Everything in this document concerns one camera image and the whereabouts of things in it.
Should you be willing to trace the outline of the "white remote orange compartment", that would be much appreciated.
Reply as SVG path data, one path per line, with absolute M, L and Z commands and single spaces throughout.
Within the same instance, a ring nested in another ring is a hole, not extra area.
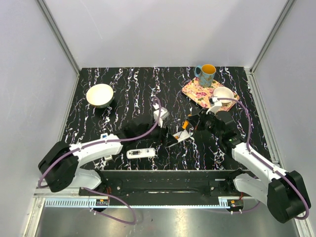
M 173 134 L 173 137 L 179 142 L 182 142 L 187 139 L 191 139 L 191 135 L 187 130 L 179 131 L 176 134 Z

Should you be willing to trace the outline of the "white remote black batteries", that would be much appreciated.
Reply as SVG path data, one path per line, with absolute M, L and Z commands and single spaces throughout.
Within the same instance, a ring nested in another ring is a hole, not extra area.
M 154 148 L 134 149 L 126 152 L 128 159 L 151 158 L 156 155 Z

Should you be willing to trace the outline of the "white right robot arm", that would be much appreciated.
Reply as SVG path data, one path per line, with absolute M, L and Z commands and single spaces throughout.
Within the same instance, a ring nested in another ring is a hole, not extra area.
M 226 193 L 252 196 L 280 223 L 308 217 L 311 202 L 303 177 L 297 171 L 288 172 L 274 165 L 251 148 L 241 137 L 229 112 L 201 111 L 186 120 L 195 130 L 207 130 L 217 137 L 220 149 L 255 175 L 251 177 L 240 170 L 231 173 L 224 184 Z

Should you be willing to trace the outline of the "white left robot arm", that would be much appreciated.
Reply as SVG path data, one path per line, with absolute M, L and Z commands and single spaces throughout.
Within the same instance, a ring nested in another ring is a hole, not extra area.
M 151 140 L 165 147 L 177 144 L 179 135 L 173 135 L 168 127 L 159 123 L 128 123 L 122 130 L 83 144 L 67 144 L 59 141 L 49 150 L 39 162 L 41 177 L 38 188 L 49 188 L 56 193 L 67 187 L 87 187 L 96 195 L 102 195 L 107 189 L 107 183 L 101 180 L 94 170 L 85 170 L 83 165 L 94 160 L 115 156 L 127 146 L 128 152 L 133 152 L 134 142 Z

